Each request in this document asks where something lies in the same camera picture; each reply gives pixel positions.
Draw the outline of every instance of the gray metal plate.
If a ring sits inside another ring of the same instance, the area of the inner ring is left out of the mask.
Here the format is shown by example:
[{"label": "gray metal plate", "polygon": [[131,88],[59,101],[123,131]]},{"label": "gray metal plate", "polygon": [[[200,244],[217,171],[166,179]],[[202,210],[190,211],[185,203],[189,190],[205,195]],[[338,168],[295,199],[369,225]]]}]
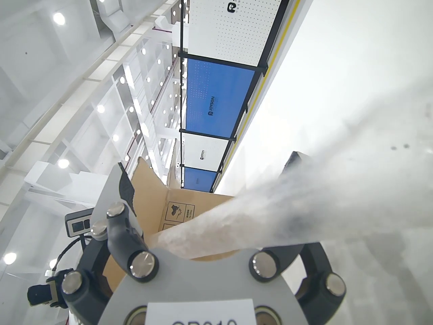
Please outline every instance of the gray metal plate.
[{"label": "gray metal plate", "polygon": [[254,307],[266,305],[274,309],[284,325],[307,325],[283,277],[260,283],[251,276],[248,262],[257,250],[242,250],[229,258],[212,262],[181,259],[161,249],[152,252],[159,260],[155,279],[141,284],[128,276],[124,277],[105,308],[99,325],[121,325],[133,309],[149,302],[250,298]]}]

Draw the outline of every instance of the white perforated panel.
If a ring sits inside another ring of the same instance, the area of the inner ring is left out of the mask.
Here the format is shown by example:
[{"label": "white perforated panel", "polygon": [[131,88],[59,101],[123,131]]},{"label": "white perforated panel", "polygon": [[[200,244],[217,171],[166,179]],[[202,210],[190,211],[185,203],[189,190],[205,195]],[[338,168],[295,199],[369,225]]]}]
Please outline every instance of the white perforated panel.
[{"label": "white perforated panel", "polygon": [[280,2],[191,0],[188,52],[257,66]]},{"label": "white perforated panel", "polygon": [[184,165],[209,171],[218,171],[227,140],[182,133]]}]

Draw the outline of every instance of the yellow stripe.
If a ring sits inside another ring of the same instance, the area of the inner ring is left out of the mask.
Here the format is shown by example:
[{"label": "yellow stripe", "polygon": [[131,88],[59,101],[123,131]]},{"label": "yellow stripe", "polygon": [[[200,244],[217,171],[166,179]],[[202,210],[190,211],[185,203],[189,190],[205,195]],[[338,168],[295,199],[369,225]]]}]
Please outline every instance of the yellow stripe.
[{"label": "yellow stripe", "polygon": [[[290,17],[289,17],[289,20],[288,20],[286,26],[284,27],[283,34],[281,35],[280,41],[278,42],[278,44],[277,44],[277,48],[275,49],[275,53],[274,53],[274,55],[272,56],[271,62],[269,63],[268,72],[266,73],[266,75],[264,76],[263,80],[261,81],[261,85],[260,85],[260,88],[258,89],[258,93],[257,93],[257,95],[255,96],[254,101],[252,102],[251,107],[249,108],[249,111],[250,111],[250,112],[248,113],[247,117],[245,118],[245,120],[244,120],[244,122],[243,122],[243,125],[242,125],[242,128],[241,128],[240,132],[239,132],[238,135],[237,135],[237,139],[238,139],[238,140],[241,139],[241,136],[242,136],[242,134],[243,134],[243,131],[244,131],[244,129],[245,129],[245,126],[246,126],[246,124],[247,124],[247,122],[248,122],[248,119],[249,119],[249,117],[250,117],[250,115],[251,115],[251,111],[254,109],[254,106],[255,106],[255,104],[256,104],[257,101],[258,101],[258,98],[259,98],[260,93],[261,93],[261,91],[262,91],[262,89],[263,89],[263,86],[265,85],[266,79],[268,78],[269,71],[271,70],[272,66],[273,66],[274,63],[275,63],[275,59],[277,58],[277,54],[278,54],[278,52],[280,51],[281,45],[283,44],[284,38],[286,37],[287,31],[289,30],[289,27],[290,27],[290,24],[292,23],[293,18],[294,18],[294,16],[295,16],[295,13],[296,13],[296,11],[297,11],[297,9],[298,9],[298,7],[299,7],[300,1],[301,1],[301,0],[296,0],[296,3],[295,3],[294,8],[293,8],[293,11],[292,11],[292,13],[291,13],[291,15],[290,15]],[[233,147],[232,151],[230,152],[230,155],[229,155],[227,161],[225,162],[225,165],[224,165],[224,168],[223,168],[223,172],[222,172],[222,174],[221,174],[221,176],[220,176],[220,179],[221,179],[221,177],[224,175],[224,172],[226,171],[227,166],[229,165],[230,160],[231,160],[232,157],[233,157],[233,153],[234,153],[235,150],[236,150],[236,146],[237,146],[237,142],[236,142],[235,146]]]}]

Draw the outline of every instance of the white label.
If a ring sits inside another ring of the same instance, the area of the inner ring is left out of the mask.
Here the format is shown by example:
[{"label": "white label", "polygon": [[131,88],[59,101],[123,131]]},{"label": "white label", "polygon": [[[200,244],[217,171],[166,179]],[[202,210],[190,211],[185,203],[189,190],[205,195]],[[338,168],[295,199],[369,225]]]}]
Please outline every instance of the white label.
[{"label": "white label", "polygon": [[229,143],[227,140],[188,133],[182,133],[182,139],[185,142],[184,165],[186,167],[218,171]]},{"label": "white label", "polygon": [[252,299],[215,302],[151,302],[146,325],[253,325]]}]

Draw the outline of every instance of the black cable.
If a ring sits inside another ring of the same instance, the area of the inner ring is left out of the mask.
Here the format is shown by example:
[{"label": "black cable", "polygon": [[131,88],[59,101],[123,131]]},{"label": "black cable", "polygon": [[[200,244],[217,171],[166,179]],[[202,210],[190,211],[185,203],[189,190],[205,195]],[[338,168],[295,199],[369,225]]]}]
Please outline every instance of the black cable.
[{"label": "black cable", "polygon": [[[84,238],[92,239],[92,236],[84,236]],[[69,251],[72,248],[72,246],[79,241],[80,241],[80,238],[74,239],[71,243],[69,243],[69,245],[65,249],[63,249],[63,251],[57,257],[57,261],[55,262],[55,265],[51,269],[53,272],[56,271],[57,265],[59,264],[60,259],[62,259],[62,257],[66,254],[66,252]]]}]

